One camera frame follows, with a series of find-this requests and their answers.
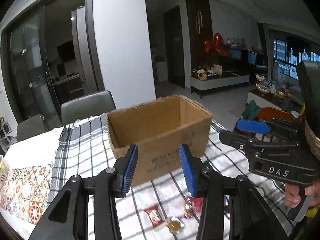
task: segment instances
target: sliding glass door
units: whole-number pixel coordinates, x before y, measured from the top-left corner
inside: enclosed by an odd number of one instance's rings
[[[45,48],[40,49],[43,16],[40,9],[12,29],[10,73],[23,119],[41,114],[48,128],[53,129],[61,126],[60,106],[51,84]]]

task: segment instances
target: metal screw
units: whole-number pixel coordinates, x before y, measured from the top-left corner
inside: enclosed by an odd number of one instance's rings
[[[80,176],[79,175],[74,175],[72,182],[77,182],[79,180]]]
[[[115,168],[114,167],[108,167],[108,168],[106,168],[106,172],[107,173],[113,173],[113,172],[115,172]]]
[[[239,179],[240,181],[246,181],[246,180],[247,180],[247,177],[246,177],[245,175],[239,175],[239,176],[238,176],[238,179]]]
[[[202,169],[202,171],[203,171],[203,173],[208,174],[208,173],[211,172],[211,169],[210,169],[209,167],[204,167],[204,168]]]

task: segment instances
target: basket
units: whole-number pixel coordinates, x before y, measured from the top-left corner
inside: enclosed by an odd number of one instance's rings
[[[198,79],[205,81],[207,80],[208,76],[205,73],[199,73],[198,74]]]
[[[4,157],[0,155],[0,189],[3,187],[5,179],[7,178],[9,165]]]

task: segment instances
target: floral tile pattern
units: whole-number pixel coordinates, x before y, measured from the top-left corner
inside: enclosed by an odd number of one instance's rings
[[[0,207],[36,225],[48,207],[51,177],[51,164],[9,170],[0,189]]]

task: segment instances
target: gray chair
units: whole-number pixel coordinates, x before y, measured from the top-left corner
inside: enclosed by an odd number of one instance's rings
[[[61,106],[62,125],[73,123],[77,119],[85,119],[90,116],[101,115],[116,109],[110,91],[100,91],[82,96]]]
[[[18,142],[47,132],[42,115],[35,115],[17,126]]]

